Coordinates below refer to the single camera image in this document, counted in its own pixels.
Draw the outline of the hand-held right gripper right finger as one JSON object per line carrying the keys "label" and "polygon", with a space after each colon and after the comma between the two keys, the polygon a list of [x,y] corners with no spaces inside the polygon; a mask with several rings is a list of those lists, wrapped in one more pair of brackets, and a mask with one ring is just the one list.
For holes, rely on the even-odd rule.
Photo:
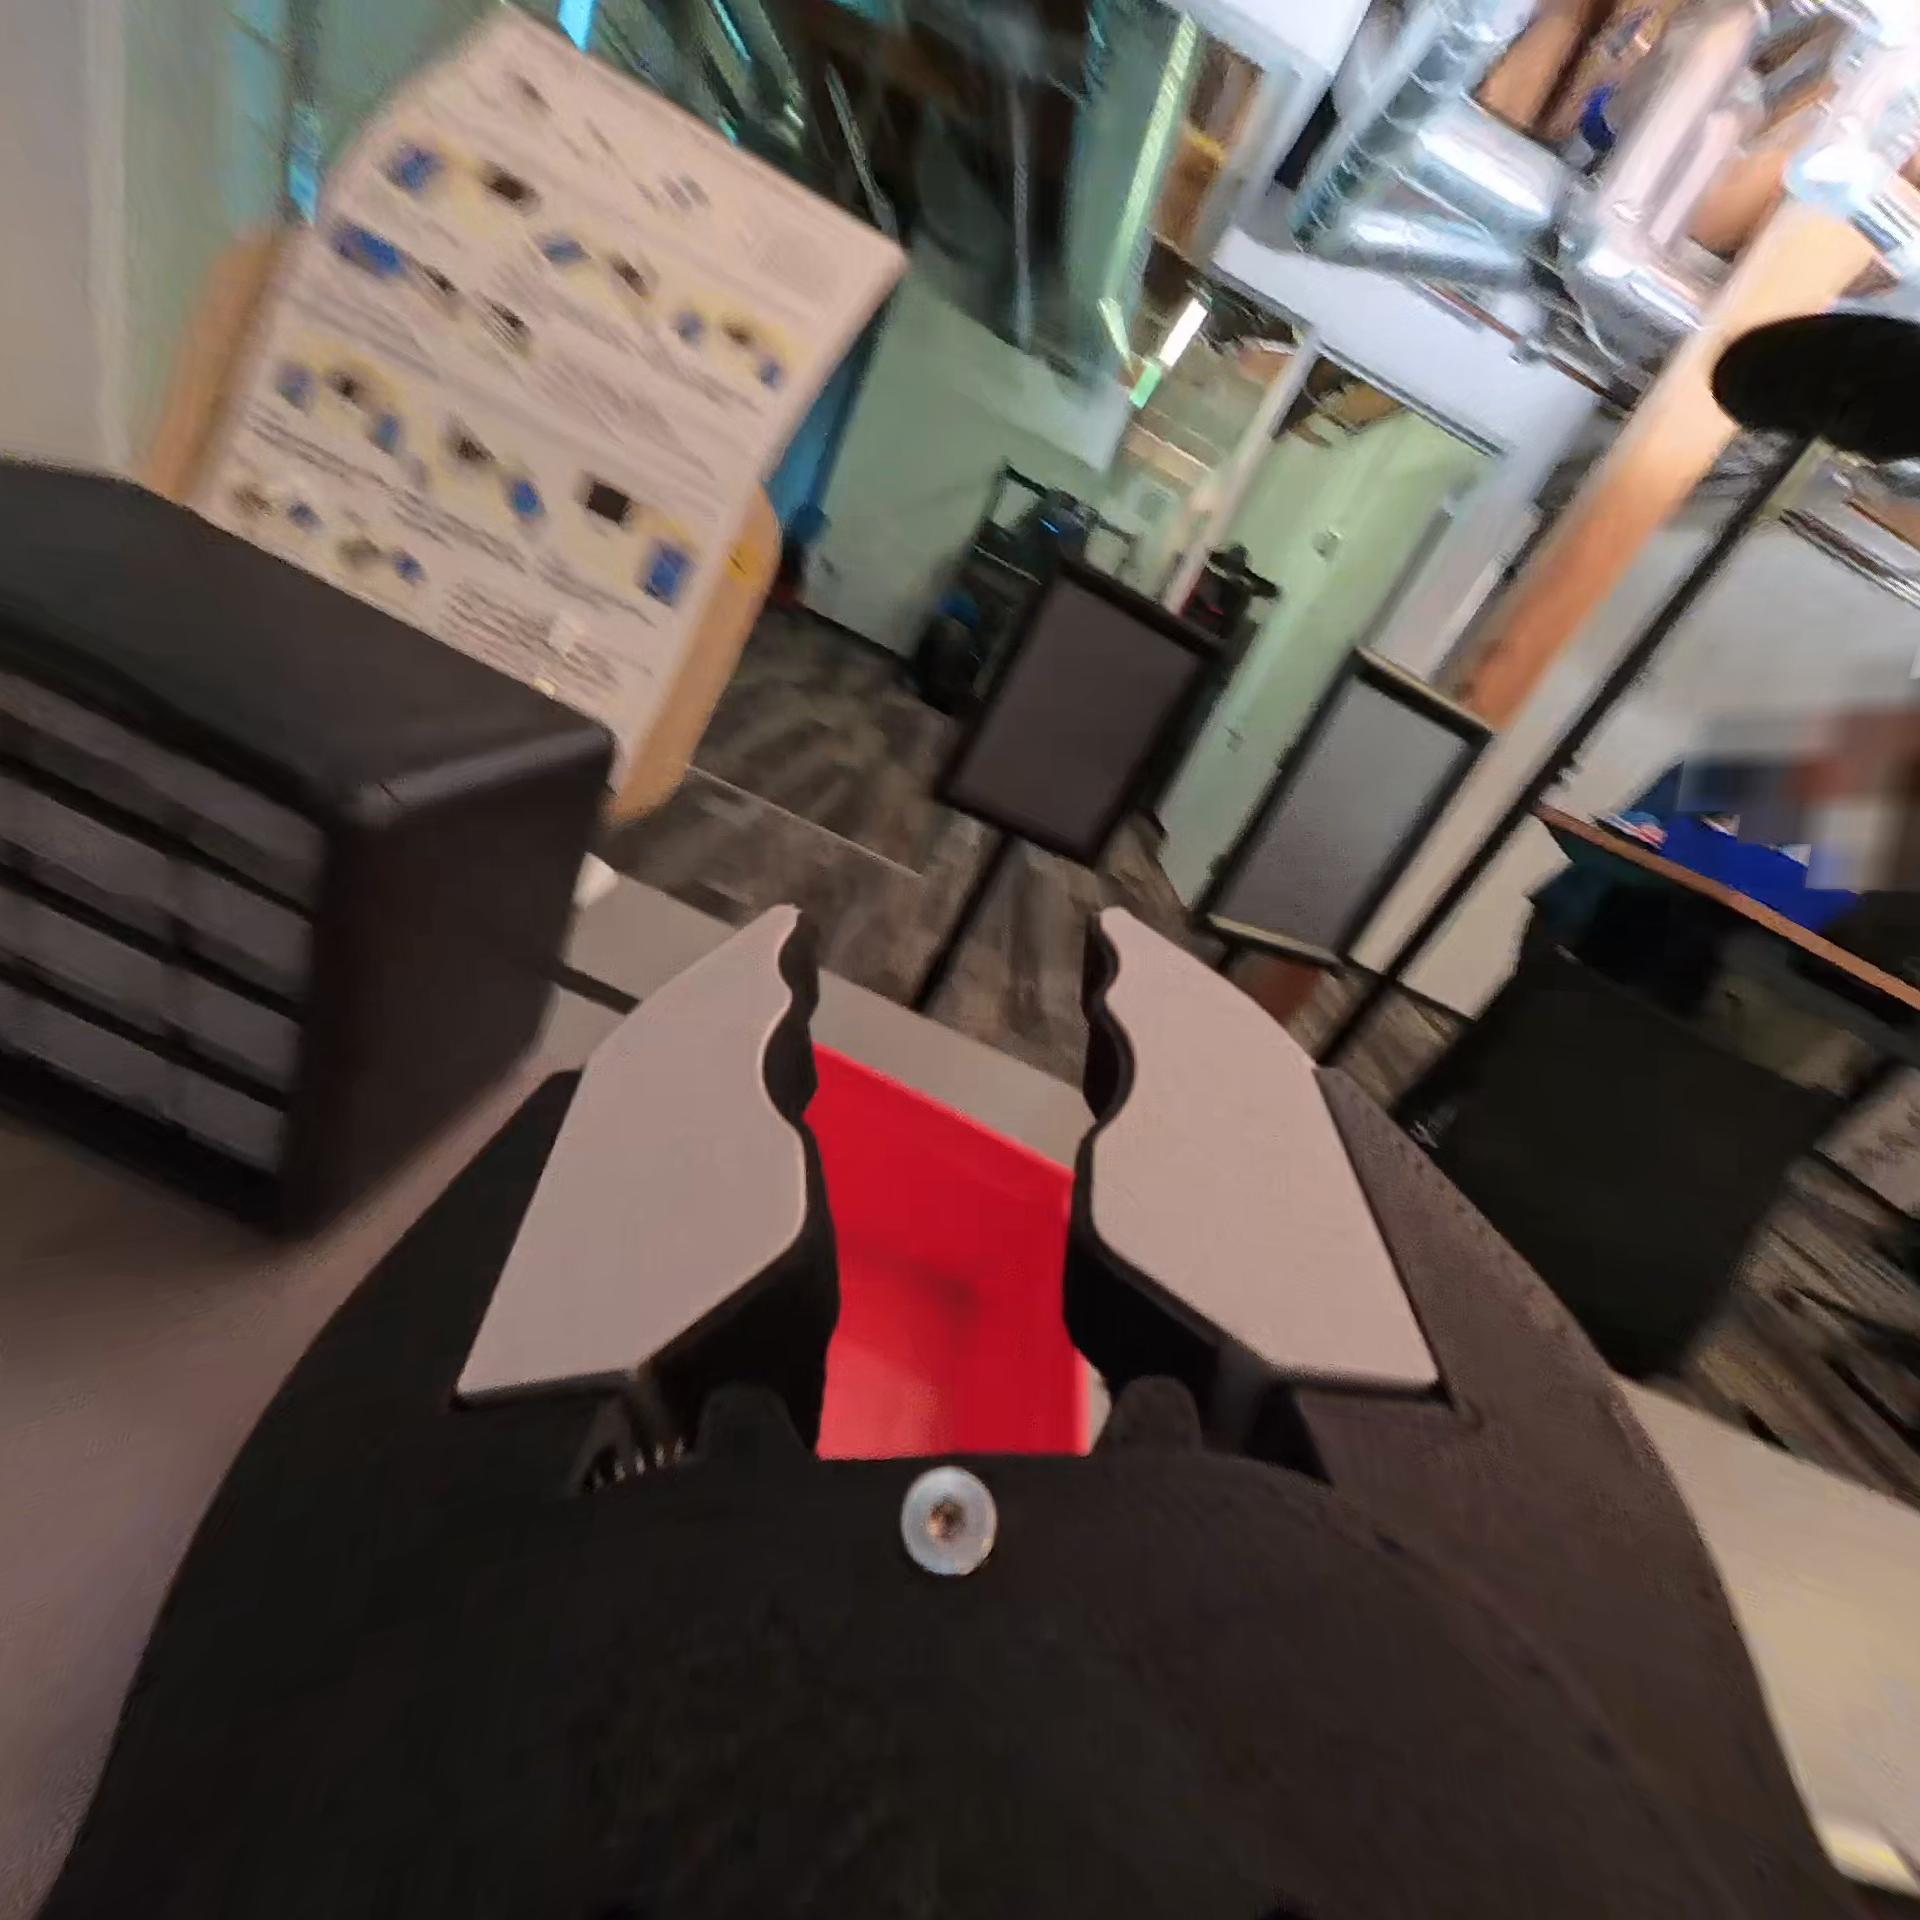
{"label": "hand-held right gripper right finger", "polygon": [[1219,1360],[1258,1393],[1428,1398],[1442,1375],[1308,1050],[1125,908],[1083,944],[1083,1103],[1063,1305],[1124,1370]]}

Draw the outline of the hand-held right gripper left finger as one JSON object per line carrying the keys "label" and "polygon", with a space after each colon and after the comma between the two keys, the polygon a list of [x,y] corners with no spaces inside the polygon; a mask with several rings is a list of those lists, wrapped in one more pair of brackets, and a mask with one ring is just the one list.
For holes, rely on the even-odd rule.
{"label": "hand-held right gripper left finger", "polygon": [[457,1398],[761,1382],[824,1404],[835,1245],[819,1143],[819,948],[773,905],[592,1050]]}

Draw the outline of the red plastic bin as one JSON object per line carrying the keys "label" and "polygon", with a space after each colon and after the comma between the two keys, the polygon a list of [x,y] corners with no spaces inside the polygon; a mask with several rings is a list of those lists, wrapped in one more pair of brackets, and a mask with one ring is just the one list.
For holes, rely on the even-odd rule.
{"label": "red plastic bin", "polygon": [[838,1270],[819,1455],[1087,1453],[1068,1170],[843,1050],[814,1064]]}

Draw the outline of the black drawer cabinet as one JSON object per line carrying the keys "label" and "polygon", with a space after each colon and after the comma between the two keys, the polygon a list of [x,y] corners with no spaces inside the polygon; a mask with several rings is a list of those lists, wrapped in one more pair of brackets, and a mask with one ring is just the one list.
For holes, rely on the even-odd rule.
{"label": "black drawer cabinet", "polygon": [[539,1037],[609,747],[166,496],[3,460],[3,1110],[331,1223]]}

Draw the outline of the dark panel on stand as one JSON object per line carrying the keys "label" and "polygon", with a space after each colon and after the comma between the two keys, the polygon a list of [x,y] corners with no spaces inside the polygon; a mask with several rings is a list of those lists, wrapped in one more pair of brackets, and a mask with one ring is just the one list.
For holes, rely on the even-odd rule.
{"label": "dark panel on stand", "polygon": [[1355,648],[1187,912],[1219,944],[1212,970],[1343,970],[1493,739],[1474,709]]}
{"label": "dark panel on stand", "polygon": [[1102,863],[1168,741],[1204,709],[1222,655],[1222,636],[1137,586],[1077,557],[1054,566],[934,781],[937,803],[986,830],[986,850],[912,1012],[942,994],[1016,851]]}

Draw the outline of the wooden office desk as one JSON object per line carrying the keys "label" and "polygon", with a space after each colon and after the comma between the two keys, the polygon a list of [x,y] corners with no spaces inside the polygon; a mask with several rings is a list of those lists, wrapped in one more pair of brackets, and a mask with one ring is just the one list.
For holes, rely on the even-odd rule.
{"label": "wooden office desk", "polygon": [[1915,1015],[1914,983],[1868,962],[1825,933],[1788,921],[1782,912],[1773,912],[1770,905],[1748,899],[1717,879],[1693,876],[1669,854],[1650,851],[1632,835],[1604,830],[1592,818],[1565,812],[1562,805],[1534,803],[1531,818],[1550,832],[1555,844],[1571,863],[1583,854],[1590,864],[1612,863],[1612,868],[1629,868],[1644,880],[1666,883],[1669,892],[1708,902],[1725,921],[1733,921],[1742,936],[1760,941],[1766,957],[1797,954],[1810,985],[1822,980],[1832,992],[1859,998],[1861,1007],[1887,1007],[1891,1018],[1893,1012]]}

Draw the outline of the blue box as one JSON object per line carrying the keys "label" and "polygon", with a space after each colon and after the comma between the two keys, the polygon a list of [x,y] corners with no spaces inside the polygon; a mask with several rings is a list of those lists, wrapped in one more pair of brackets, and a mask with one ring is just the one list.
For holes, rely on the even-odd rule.
{"label": "blue box", "polygon": [[1676,760],[1615,823],[1673,864],[1803,925],[1825,925],[1861,899],[1777,760]]}

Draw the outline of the dark storage shelf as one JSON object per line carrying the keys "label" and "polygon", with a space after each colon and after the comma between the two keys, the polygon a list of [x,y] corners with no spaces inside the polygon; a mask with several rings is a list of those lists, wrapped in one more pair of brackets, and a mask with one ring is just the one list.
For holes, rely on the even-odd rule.
{"label": "dark storage shelf", "polygon": [[[1012,462],[999,462],[972,539],[962,548],[934,610],[967,632],[997,636],[1050,579],[1060,557],[1120,574],[1140,548],[1140,534],[1060,486],[1041,483]],[[1280,604],[1282,586],[1253,571],[1243,548],[1214,548],[1177,612],[1222,638],[1260,624],[1260,610]]]}

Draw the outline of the printed instruction sheet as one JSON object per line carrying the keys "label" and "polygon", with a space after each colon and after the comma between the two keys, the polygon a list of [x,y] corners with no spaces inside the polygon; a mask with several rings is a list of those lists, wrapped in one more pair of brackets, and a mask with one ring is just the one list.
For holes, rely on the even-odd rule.
{"label": "printed instruction sheet", "polygon": [[492,5],[274,260],[190,505],[599,720],[619,782],[893,239]]}

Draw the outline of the black round ribbed disc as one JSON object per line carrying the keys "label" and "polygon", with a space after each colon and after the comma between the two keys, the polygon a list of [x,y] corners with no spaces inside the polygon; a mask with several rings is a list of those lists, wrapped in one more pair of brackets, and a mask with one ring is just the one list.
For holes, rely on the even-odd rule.
{"label": "black round ribbed disc", "polygon": [[1733,340],[1711,376],[1741,431],[1822,441],[1868,462],[1915,457],[1915,321],[1825,309]]}

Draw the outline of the wooden post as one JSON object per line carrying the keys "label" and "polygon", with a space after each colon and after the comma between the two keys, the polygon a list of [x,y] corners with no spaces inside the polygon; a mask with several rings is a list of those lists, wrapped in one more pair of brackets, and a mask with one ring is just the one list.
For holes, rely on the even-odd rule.
{"label": "wooden post", "polygon": [[1873,256],[1868,239],[1798,198],[1773,209],[1700,325],[1669,353],[1611,451],[1493,604],[1459,689],[1467,709],[1506,732],[1733,441],[1738,427],[1711,387],[1721,353],[1762,322],[1827,309]]}

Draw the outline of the glass partition wall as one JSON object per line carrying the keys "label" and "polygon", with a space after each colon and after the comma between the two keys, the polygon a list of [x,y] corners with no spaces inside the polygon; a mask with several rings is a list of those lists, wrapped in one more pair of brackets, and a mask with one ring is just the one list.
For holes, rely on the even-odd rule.
{"label": "glass partition wall", "polygon": [[1422,284],[1280,247],[1294,151],[1398,2],[544,2],[599,63],[904,247],[770,496],[801,604],[912,661],[982,643],[1058,499],[1174,598],[1315,376],[1362,376],[1467,475],[1455,583],[1518,533],[1592,400]]}

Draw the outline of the round metal duct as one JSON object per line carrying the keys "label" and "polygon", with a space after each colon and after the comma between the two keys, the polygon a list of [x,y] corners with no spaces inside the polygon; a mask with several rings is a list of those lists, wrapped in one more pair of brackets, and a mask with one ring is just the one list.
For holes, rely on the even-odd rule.
{"label": "round metal duct", "polygon": [[1693,117],[1666,82],[1601,107],[1612,144],[1580,174],[1459,92],[1403,82],[1314,163],[1285,209],[1300,250],[1463,290],[1531,287],[1619,361],[1691,332],[1704,284],[1685,260]]}

